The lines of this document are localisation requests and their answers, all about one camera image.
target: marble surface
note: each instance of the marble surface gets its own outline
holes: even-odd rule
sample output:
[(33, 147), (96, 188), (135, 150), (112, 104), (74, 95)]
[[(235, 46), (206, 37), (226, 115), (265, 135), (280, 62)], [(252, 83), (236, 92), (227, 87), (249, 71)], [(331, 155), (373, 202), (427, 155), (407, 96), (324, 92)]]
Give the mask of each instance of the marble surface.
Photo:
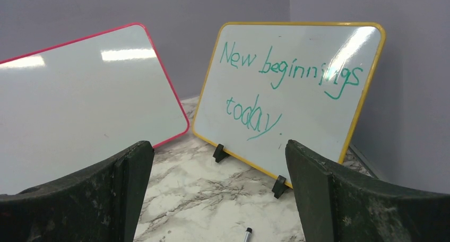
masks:
[[(182, 101), (191, 121), (197, 102)], [(134, 241), (305, 241), (292, 190), (277, 200), (274, 179), (213, 152), (191, 131), (156, 149)], [(343, 165), (369, 175), (350, 151)]]

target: yellow frame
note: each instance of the yellow frame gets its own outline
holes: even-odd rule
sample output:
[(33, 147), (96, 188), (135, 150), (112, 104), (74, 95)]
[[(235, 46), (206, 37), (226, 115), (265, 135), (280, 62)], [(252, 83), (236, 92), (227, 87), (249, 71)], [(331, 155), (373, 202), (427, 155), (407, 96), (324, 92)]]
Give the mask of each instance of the yellow frame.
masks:
[[(361, 98), (359, 99), (358, 102), (358, 106), (356, 107), (356, 111), (355, 114), (353, 116), (353, 120), (350, 124), (350, 129), (349, 132), (347, 134), (347, 138), (345, 139), (344, 142), (344, 147), (341, 150), (341, 155), (339, 156), (339, 160), (338, 163), (342, 164), (344, 162), (344, 158), (345, 158), (345, 154), (347, 152), (347, 149), (349, 147), (350, 144), (350, 140), (352, 138), (353, 132), (354, 132), (354, 128), (356, 126), (356, 122), (358, 121), (359, 115), (361, 113), (361, 109), (362, 109), (362, 104), (364, 103), (364, 101), (366, 100), (366, 95), (367, 92), (369, 90), (369, 86), (370, 83), (372, 81), (372, 76), (374, 74), (374, 71), (377, 67), (378, 64), (378, 60), (380, 57), (380, 54), (383, 50), (384, 47), (384, 43), (386, 41), (386, 32), (384, 31), (383, 27), (378, 24), (378, 23), (373, 23), (373, 22), (228, 22), (225, 23), (224, 25), (222, 25), (222, 27), (219, 30), (219, 33), (217, 35), (217, 39), (215, 40), (215, 44), (214, 44), (214, 49), (211, 55), (211, 59), (210, 59), (210, 64), (208, 66), (208, 71), (206, 72), (206, 77), (205, 80), (203, 82), (203, 86), (202, 86), (202, 92), (200, 93), (200, 99), (198, 100), (198, 104), (197, 104), (197, 108), (195, 109), (195, 115), (194, 115), (194, 120), (192, 122), (192, 132), (194, 133), (195, 136), (199, 137), (200, 139), (210, 143), (211, 145), (217, 146), (217, 143), (214, 143), (208, 139), (206, 139), (205, 137), (199, 135), (196, 131), (195, 131), (195, 118), (197, 117), (197, 112), (198, 112), (198, 108), (200, 106), (200, 102), (202, 101), (202, 96), (203, 96), (203, 90), (205, 89), (205, 85), (206, 85), (206, 81), (208, 79), (208, 75), (211, 69), (211, 64), (215, 55), (215, 51), (217, 49), (217, 43), (219, 42), (219, 38), (220, 38), (220, 34), (222, 33), (222, 30), (225, 26), (227, 25), (305, 25), (305, 26), (372, 26), (375, 27), (379, 30), (380, 34), (381, 34), (381, 39), (380, 39), (380, 43), (378, 45), (377, 51), (375, 53), (375, 58), (374, 58), (374, 62), (372, 63), (372, 66), (370, 67), (370, 71), (369, 71), (369, 75), (367, 76), (367, 81), (366, 84), (364, 85), (364, 89), (362, 90), (362, 94), (361, 94)], [(262, 173), (265, 173), (266, 175), (277, 179), (277, 176), (275, 174), (270, 173), (269, 171), (259, 167), (258, 165), (247, 161), (246, 159), (244, 159), (243, 157), (224, 149), (224, 151), (226, 153), (228, 153), (229, 155), (239, 159), (240, 161), (252, 166), (253, 168), (261, 171)], [(290, 188), (292, 188), (292, 184), (289, 182), (285, 183), (287, 186), (289, 186)]]

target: white marker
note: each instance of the white marker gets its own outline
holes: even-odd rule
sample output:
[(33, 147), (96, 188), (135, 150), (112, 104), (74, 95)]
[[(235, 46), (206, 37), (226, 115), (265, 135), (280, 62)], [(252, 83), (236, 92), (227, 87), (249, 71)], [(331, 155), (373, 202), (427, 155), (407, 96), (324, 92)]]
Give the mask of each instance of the white marker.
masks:
[(252, 235), (252, 229), (251, 228), (247, 228), (247, 230), (245, 231), (244, 242), (249, 242), (251, 235)]

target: black stand foot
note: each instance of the black stand foot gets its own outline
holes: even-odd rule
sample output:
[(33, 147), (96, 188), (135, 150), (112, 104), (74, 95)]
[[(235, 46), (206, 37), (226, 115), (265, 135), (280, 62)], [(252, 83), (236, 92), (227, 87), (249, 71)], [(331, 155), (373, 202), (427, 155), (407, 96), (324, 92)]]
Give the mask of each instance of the black stand foot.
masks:
[(275, 198), (280, 198), (280, 196), (289, 188), (284, 182), (286, 182), (286, 178), (278, 176), (272, 188), (273, 196)]
[(215, 148), (214, 153), (212, 154), (212, 157), (215, 158), (215, 161), (219, 163), (221, 160), (225, 159), (226, 157), (230, 156), (229, 154), (225, 153), (223, 150), (223, 145), (218, 144)]

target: white board surface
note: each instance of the white board surface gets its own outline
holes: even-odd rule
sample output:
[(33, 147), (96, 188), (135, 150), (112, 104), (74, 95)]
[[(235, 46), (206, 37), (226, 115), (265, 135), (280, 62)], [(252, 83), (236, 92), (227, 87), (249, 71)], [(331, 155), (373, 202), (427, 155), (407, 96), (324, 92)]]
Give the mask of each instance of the white board surface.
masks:
[(0, 64), (0, 194), (15, 194), (188, 119), (139, 24)]
[(228, 23), (193, 131), (289, 186), (289, 139), (342, 162), (384, 39), (374, 23)]

